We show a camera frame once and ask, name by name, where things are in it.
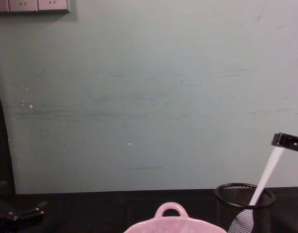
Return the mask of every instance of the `pink ceramic bowl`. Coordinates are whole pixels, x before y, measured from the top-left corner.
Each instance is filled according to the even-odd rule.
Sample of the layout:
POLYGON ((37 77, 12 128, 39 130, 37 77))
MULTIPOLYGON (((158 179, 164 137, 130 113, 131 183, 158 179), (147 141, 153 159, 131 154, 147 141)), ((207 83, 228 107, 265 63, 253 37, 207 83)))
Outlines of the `pink ceramic bowl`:
POLYGON ((211 223, 190 218, 185 209, 174 202, 161 205, 155 217, 131 226, 125 233, 227 233, 211 223), (163 217, 166 210, 174 209, 180 216, 163 217))

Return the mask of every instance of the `black metal bracket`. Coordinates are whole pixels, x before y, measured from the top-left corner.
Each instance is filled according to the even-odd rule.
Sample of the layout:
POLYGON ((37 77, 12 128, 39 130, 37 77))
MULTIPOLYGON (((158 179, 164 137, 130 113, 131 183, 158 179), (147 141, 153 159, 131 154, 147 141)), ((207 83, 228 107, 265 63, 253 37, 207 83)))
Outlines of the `black metal bracket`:
POLYGON ((272 145, 298 151, 298 137, 285 133, 276 133, 273 137, 272 145))
MULTIPOLYGON (((7 182, 0 182, 0 193, 6 186, 7 182)), ((17 232, 41 224, 44 218, 43 208, 46 205, 47 202, 43 201, 35 208, 19 212, 10 204, 0 200, 0 233, 17 232)))

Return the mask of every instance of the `mesh pen holder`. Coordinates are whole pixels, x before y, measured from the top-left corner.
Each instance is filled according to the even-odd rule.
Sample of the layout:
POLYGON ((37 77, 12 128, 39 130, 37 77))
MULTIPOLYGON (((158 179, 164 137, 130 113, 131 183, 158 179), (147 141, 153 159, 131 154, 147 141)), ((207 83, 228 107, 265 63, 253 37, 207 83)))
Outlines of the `mesh pen holder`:
POLYGON ((256 190, 256 186, 246 183, 229 183, 215 189, 217 198, 217 225, 228 231, 233 220, 244 210, 252 210, 253 218, 247 216, 248 221, 253 221, 251 232, 242 232, 232 229, 232 233, 271 233, 271 206, 275 196, 264 189, 257 205, 249 206, 249 202, 256 190))

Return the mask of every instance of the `wall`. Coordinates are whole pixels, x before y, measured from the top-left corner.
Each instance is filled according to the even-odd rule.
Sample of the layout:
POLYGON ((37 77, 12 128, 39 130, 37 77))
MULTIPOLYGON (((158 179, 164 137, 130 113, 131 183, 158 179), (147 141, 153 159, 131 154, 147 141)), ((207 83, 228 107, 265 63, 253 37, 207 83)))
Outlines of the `wall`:
MULTIPOLYGON (((18 193, 257 183, 298 135, 298 0, 72 3, 0 16, 18 193)), ((298 153, 269 186, 298 186, 298 153)))

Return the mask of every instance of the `power outlet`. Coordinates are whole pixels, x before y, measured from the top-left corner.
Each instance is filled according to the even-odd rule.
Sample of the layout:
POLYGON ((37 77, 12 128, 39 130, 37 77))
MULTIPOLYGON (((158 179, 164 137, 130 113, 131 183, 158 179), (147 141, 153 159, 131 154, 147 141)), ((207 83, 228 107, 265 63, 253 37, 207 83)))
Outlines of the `power outlet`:
POLYGON ((38 11, 37 0, 9 0, 11 12, 38 11))
POLYGON ((0 12, 8 12, 8 0, 0 0, 0 12))
POLYGON ((40 11, 68 10, 68 0, 38 0, 40 11))

